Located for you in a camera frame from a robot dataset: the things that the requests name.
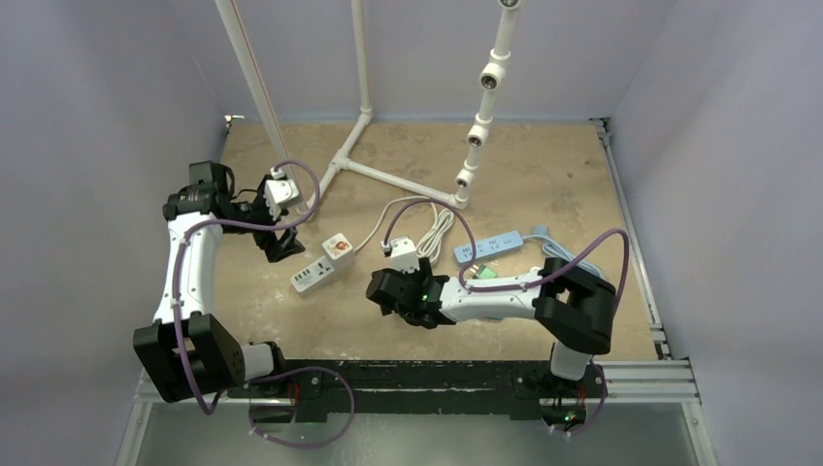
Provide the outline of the white USB power strip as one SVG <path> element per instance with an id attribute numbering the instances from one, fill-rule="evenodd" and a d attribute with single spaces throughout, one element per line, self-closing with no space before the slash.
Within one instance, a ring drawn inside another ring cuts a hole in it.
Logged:
<path id="1" fill-rule="evenodd" d="M 352 262 L 333 261 L 328 257 L 320 257 L 295 273 L 290 278 L 290 283 L 298 294 L 306 296 L 332 282 L 351 265 Z"/>

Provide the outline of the light blue power strip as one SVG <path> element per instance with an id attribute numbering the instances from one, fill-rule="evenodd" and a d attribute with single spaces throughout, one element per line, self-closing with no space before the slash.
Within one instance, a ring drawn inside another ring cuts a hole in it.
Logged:
<path id="1" fill-rule="evenodd" d="M 453 250 L 454 258 L 459 265 L 465 265 L 472 260 L 472 253 L 475 254 L 475 262 L 497 257 L 499 255 L 520 250 L 524 245 L 523 236 L 516 230 L 498 234 L 485 239 L 475 241 L 475 248 L 467 243 L 456 247 Z"/>

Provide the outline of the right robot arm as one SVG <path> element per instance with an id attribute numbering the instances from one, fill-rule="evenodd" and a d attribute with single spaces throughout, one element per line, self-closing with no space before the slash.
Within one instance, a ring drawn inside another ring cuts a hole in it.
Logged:
<path id="1" fill-rule="evenodd" d="M 581 385 L 593 357 L 610 352 L 618 294 L 618 287 L 558 257 L 518 276 L 465 282 L 436 275 L 421 260 L 410 271 L 375 271 L 365 292 L 384 315 L 426 329 L 470 320 L 538 322 L 556 340 L 544 380 L 559 395 Z"/>

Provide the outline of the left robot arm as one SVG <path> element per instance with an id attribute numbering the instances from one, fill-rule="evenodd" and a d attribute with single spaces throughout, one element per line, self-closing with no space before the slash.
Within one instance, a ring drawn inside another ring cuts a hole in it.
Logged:
<path id="1" fill-rule="evenodd" d="M 238 200 L 233 170 L 203 161 L 162 207 L 170 241 L 164 289 L 148 326 L 133 333 L 133 348 L 160 397 L 192 399 L 211 415 L 223 393 L 251 382 L 264 396 L 286 391 L 289 371 L 274 342 L 240 343 L 215 315 L 217 252 L 226 235 L 249 234 L 270 263 L 304 251 L 295 222 L 281 223 L 300 203 L 296 181 L 279 163 L 263 176 L 250 201 Z"/>

